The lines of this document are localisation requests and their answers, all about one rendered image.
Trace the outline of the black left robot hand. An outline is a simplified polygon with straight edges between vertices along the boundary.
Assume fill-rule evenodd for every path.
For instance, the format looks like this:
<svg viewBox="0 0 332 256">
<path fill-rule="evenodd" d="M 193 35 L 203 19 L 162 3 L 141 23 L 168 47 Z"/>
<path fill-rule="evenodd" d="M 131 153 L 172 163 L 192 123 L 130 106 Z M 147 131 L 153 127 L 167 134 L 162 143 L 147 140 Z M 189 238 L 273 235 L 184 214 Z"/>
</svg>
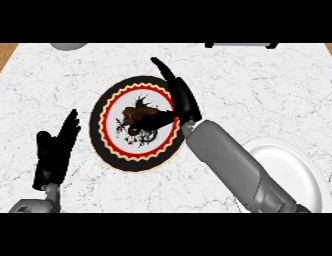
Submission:
<svg viewBox="0 0 332 256">
<path fill-rule="evenodd" d="M 38 163 L 32 188 L 38 191 L 44 191 L 50 184 L 60 185 L 63 183 L 79 131 L 78 112 L 72 110 L 56 136 L 47 131 L 37 133 Z"/>
</svg>

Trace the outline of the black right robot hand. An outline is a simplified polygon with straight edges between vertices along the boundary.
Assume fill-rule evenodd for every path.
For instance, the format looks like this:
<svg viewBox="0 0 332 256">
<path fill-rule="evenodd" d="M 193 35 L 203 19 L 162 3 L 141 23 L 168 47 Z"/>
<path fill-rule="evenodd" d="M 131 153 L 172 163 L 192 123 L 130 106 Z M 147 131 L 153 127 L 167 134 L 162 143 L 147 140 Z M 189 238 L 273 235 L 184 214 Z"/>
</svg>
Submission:
<svg viewBox="0 0 332 256">
<path fill-rule="evenodd" d="M 159 111 L 149 117 L 144 117 L 130 126 L 131 131 L 158 130 L 159 128 L 171 124 L 174 122 L 174 119 L 178 119 L 180 124 L 184 124 L 189 121 L 196 123 L 202 120 L 198 102 L 184 80 L 180 77 L 174 76 L 171 69 L 156 57 L 152 57 L 150 60 L 156 65 L 164 79 L 168 83 L 168 92 L 171 95 L 174 110 Z"/>
</svg>

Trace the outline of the brown sweet potato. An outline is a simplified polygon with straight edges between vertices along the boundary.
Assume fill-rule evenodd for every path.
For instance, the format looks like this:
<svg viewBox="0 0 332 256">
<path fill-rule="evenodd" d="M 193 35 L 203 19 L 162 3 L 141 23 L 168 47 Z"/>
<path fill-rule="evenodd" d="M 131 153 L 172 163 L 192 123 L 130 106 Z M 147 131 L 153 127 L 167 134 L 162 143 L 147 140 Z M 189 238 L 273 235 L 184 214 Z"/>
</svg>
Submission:
<svg viewBox="0 0 332 256">
<path fill-rule="evenodd" d="M 131 125 L 158 112 L 159 110 L 150 107 L 127 107 L 122 111 L 124 123 Z"/>
</svg>

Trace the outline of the black red patterned plate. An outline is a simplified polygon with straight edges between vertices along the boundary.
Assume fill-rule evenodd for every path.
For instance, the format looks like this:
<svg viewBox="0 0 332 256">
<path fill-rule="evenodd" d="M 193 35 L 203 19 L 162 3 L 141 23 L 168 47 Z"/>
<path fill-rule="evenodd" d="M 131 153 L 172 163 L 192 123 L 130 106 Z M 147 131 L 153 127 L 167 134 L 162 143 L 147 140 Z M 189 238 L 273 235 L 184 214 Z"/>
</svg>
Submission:
<svg viewBox="0 0 332 256">
<path fill-rule="evenodd" d="M 159 167 L 171 160 L 184 141 L 178 120 L 153 132 L 128 133 L 124 110 L 136 106 L 174 110 L 162 78 L 136 76 L 119 81 L 102 94 L 91 111 L 93 148 L 103 162 L 125 172 L 144 172 Z"/>
</svg>

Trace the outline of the plain white plate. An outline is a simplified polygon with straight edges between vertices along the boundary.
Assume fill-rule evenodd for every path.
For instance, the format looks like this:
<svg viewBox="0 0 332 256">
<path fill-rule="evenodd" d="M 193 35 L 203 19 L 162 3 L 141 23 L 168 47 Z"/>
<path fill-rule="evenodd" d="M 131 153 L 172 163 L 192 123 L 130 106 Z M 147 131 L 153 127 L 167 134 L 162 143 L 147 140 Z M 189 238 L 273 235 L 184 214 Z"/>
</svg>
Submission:
<svg viewBox="0 0 332 256">
<path fill-rule="evenodd" d="M 332 213 L 326 180 L 307 154 L 277 138 L 257 138 L 243 148 L 296 203 L 313 213 Z"/>
</svg>

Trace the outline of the black and grey appliance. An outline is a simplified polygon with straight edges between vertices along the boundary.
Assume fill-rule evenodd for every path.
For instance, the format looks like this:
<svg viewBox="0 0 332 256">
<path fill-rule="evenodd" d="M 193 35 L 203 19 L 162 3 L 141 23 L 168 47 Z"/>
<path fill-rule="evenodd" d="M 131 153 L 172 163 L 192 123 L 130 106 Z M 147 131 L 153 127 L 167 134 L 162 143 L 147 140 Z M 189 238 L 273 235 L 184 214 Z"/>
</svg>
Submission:
<svg viewBox="0 0 332 256">
<path fill-rule="evenodd" d="M 265 49 L 276 49 L 279 43 L 205 43 L 205 48 L 214 48 L 217 46 L 251 46 L 264 47 Z"/>
</svg>

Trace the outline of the grey round object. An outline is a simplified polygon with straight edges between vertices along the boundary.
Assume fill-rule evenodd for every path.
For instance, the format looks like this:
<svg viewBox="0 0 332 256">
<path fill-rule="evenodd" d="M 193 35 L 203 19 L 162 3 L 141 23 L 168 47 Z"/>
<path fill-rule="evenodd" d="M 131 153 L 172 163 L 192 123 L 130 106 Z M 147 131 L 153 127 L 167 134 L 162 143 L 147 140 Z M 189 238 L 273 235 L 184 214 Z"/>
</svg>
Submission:
<svg viewBox="0 0 332 256">
<path fill-rule="evenodd" d="M 73 51 L 81 49 L 88 43 L 50 43 L 50 45 L 60 51 Z"/>
</svg>

